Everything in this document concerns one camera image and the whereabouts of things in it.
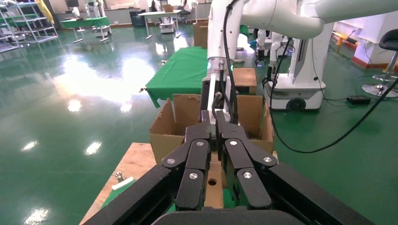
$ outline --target plywood surface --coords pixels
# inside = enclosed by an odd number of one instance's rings
[[[101,209],[102,204],[108,198],[109,194],[112,191],[112,185],[117,184],[117,179],[115,177],[115,174],[117,172],[122,172],[123,176],[126,179],[129,177],[138,179],[147,171],[149,171],[155,164],[155,157],[153,156],[151,144],[131,144],[126,154],[121,159],[119,165],[112,173],[112,176],[108,179],[105,186],[98,194],[97,198],[87,211],[80,224],[83,224]]]
[[[235,68],[233,71],[237,87],[256,87],[256,72],[254,68]]]

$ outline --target black stool seat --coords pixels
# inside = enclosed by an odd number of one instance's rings
[[[383,35],[379,47],[382,49],[398,51],[398,29],[390,30]]]

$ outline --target cardboard box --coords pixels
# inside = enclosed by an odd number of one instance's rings
[[[208,21],[193,24],[193,45],[207,49]]]
[[[171,5],[163,5],[162,7],[165,13],[172,13],[174,11],[174,8]]]
[[[174,95],[174,112],[170,99],[160,110],[150,131],[150,142],[156,163],[180,146],[185,128],[199,123],[200,95]],[[272,154],[274,136],[269,108],[262,106],[262,96],[238,96],[239,122],[250,141]]]

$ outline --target white robot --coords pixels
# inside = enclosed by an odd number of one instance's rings
[[[204,83],[209,83],[206,109],[211,111],[212,106],[216,105],[215,111],[223,110],[226,115],[230,109],[218,90],[219,84],[224,83],[225,95],[229,99],[231,84],[226,69],[223,22],[227,6],[232,1],[212,1],[207,38],[207,76],[203,80]],[[397,0],[237,0],[230,10],[226,29],[231,64],[236,55],[240,24],[294,38],[294,43],[289,44],[293,44],[296,51],[292,55],[289,73],[280,74],[277,78],[272,108],[319,109],[322,101],[321,89],[326,88],[322,82],[322,74],[333,22],[396,10]],[[277,62],[272,51],[270,56],[269,66],[272,72]],[[223,82],[220,82],[221,71]],[[272,81],[265,86],[265,99],[268,104],[272,86]],[[224,104],[213,104],[215,99],[224,101]],[[210,118],[211,121],[215,121],[212,113]]]
[[[86,10],[87,16],[89,18],[97,18],[104,17],[104,2],[103,0],[85,0],[84,8]],[[112,34],[112,30],[110,26],[102,26],[102,27],[93,27],[92,32],[96,37],[107,37]]]

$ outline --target white robotic arm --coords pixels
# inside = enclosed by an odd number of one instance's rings
[[[219,73],[228,89],[223,23],[232,0],[213,0],[210,8],[207,44],[207,77],[210,80],[207,109],[218,92]],[[238,0],[227,20],[227,43],[231,61],[235,59],[240,24],[269,30],[297,39],[310,39],[322,33],[326,23],[398,10],[397,0]],[[228,114],[226,103],[216,110]]]

